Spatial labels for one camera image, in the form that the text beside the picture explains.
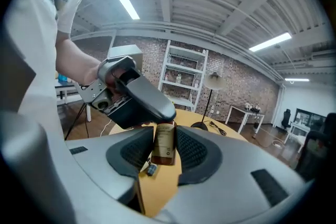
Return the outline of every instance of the metal shelving unit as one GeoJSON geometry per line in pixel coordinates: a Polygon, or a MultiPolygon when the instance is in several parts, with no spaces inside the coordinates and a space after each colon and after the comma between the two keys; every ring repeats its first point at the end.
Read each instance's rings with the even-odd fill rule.
{"type": "Polygon", "coordinates": [[[205,53],[202,53],[198,51],[193,51],[189,49],[171,46],[170,44],[171,44],[171,41],[168,40],[168,45],[167,45],[166,53],[165,53],[164,60],[163,60],[163,66],[161,70],[161,76],[160,76],[160,82],[159,82],[158,89],[161,91],[163,84],[168,84],[168,85],[172,85],[175,87],[189,89],[190,90],[189,99],[181,98],[181,97],[174,97],[174,96],[167,95],[167,94],[166,96],[170,100],[172,100],[175,104],[186,106],[187,108],[190,108],[192,112],[194,112],[197,107],[197,103],[198,103],[198,100],[201,94],[201,89],[202,89],[203,79],[204,79],[204,74],[205,74],[205,69],[206,69],[206,63],[207,63],[207,58],[208,58],[208,50],[205,50],[205,53]],[[168,62],[168,59],[170,58],[170,56],[178,57],[178,58],[186,59],[190,61],[195,61],[196,69],[170,63],[168,62]],[[198,70],[197,67],[199,65],[199,61],[202,59],[204,59],[203,68],[201,70],[198,70]],[[194,76],[192,85],[195,85],[196,76],[200,74],[201,75],[200,84],[196,88],[194,86],[188,86],[188,85],[183,85],[183,84],[176,83],[176,82],[166,81],[164,80],[164,76],[167,70],[176,70],[178,72],[192,74],[194,76]],[[193,90],[197,92],[197,96],[194,101],[192,100],[193,90]]]}

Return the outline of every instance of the lamp shade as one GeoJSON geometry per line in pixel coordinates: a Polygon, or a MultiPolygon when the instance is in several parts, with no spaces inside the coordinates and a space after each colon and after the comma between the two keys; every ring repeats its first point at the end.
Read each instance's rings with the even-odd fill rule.
{"type": "Polygon", "coordinates": [[[204,86],[211,90],[220,90],[225,86],[225,80],[217,74],[217,72],[213,72],[210,75],[206,75],[204,78],[204,86]]]}

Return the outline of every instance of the shelf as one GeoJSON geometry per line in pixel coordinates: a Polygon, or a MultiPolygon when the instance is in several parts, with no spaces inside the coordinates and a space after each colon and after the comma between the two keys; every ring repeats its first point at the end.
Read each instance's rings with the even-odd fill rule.
{"type": "Polygon", "coordinates": [[[202,74],[202,71],[200,71],[200,70],[193,69],[193,68],[190,68],[190,67],[175,65],[174,63],[167,63],[166,67],[168,69],[177,70],[177,71],[181,71],[181,72],[185,72],[185,73],[202,74]]]}
{"type": "Polygon", "coordinates": [[[206,56],[206,54],[203,54],[198,51],[188,50],[175,46],[170,46],[169,53],[172,56],[182,57],[193,61],[198,61],[206,56]]]}
{"type": "Polygon", "coordinates": [[[186,89],[190,89],[190,90],[195,90],[195,91],[200,90],[199,88],[195,88],[195,87],[192,87],[192,86],[183,85],[183,84],[179,84],[179,83],[175,83],[175,82],[170,82],[170,81],[166,81],[166,80],[162,80],[161,82],[164,83],[164,84],[174,85],[174,86],[177,86],[177,87],[186,88],[186,89]]]}
{"type": "Polygon", "coordinates": [[[175,104],[184,105],[184,106],[187,106],[189,108],[194,107],[192,102],[190,102],[188,99],[184,99],[184,98],[181,98],[181,97],[174,97],[174,96],[167,95],[167,94],[165,94],[165,96],[167,96],[169,98],[169,100],[171,100],[175,104]]]}

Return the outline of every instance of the person's arm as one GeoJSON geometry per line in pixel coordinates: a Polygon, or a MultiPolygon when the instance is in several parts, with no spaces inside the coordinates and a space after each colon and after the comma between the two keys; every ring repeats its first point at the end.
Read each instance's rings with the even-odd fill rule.
{"type": "Polygon", "coordinates": [[[100,61],[82,52],[70,40],[70,35],[57,33],[56,39],[56,70],[62,75],[88,85],[97,78],[100,61]]]}

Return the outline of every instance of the white desk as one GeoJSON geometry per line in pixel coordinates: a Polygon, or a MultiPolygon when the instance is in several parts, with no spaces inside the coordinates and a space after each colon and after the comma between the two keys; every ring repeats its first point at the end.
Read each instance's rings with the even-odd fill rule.
{"type": "MultiPolygon", "coordinates": [[[[241,125],[240,125],[240,127],[239,127],[238,132],[237,132],[238,134],[240,134],[240,132],[242,131],[244,125],[246,124],[246,122],[247,122],[247,120],[248,120],[248,116],[250,116],[250,115],[256,115],[256,113],[253,113],[252,111],[247,111],[247,110],[242,109],[242,108],[238,108],[238,107],[236,107],[236,106],[234,106],[234,105],[230,105],[230,110],[229,110],[229,113],[228,113],[228,115],[227,115],[225,124],[227,124],[227,122],[229,121],[229,118],[230,118],[232,109],[238,110],[238,111],[243,112],[243,113],[245,114],[245,115],[244,115],[244,118],[243,118],[243,121],[242,121],[242,123],[241,123],[241,125]]],[[[261,119],[260,119],[258,128],[257,128],[257,130],[255,131],[256,134],[258,133],[258,131],[259,131],[259,129],[260,129],[260,126],[261,126],[261,124],[262,124],[262,122],[263,122],[263,120],[264,120],[265,115],[258,114],[258,116],[260,116],[261,119]]]]}
{"type": "MultiPolygon", "coordinates": [[[[64,101],[58,102],[57,101],[57,105],[59,104],[67,104],[68,103],[68,91],[73,91],[75,90],[76,87],[74,86],[74,84],[72,82],[67,82],[67,81],[58,81],[58,79],[55,79],[55,90],[56,90],[56,94],[59,92],[60,93],[60,99],[63,99],[63,92],[64,92],[64,101]]],[[[76,95],[76,97],[72,100],[72,102],[81,100],[82,98],[80,97],[80,95],[76,95]]],[[[89,105],[86,105],[86,118],[87,121],[90,122],[91,121],[91,108],[89,105]]]]}
{"type": "Polygon", "coordinates": [[[307,134],[310,132],[310,128],[303,125],[303,124],[298,124],[298,123],[295,123],[295,122],[292,122],[291,125],[290,125],[290,130],[288,132],[288,135],[286,136],[286,139],[284,141],[284,144],[286,144],[288,138],[294,138],[295,141],[297,141],[299,144],[300,144],[300,148],[298,150],[298,153],[301,152],[303,146],[304,146],[304,143],[306,141],[306,137],[307,137],[307,134]],[[297,128],[299,130],[302,130],[305,132],[305,135],[295,135],[294,134],[294,129],[297,128]]]}

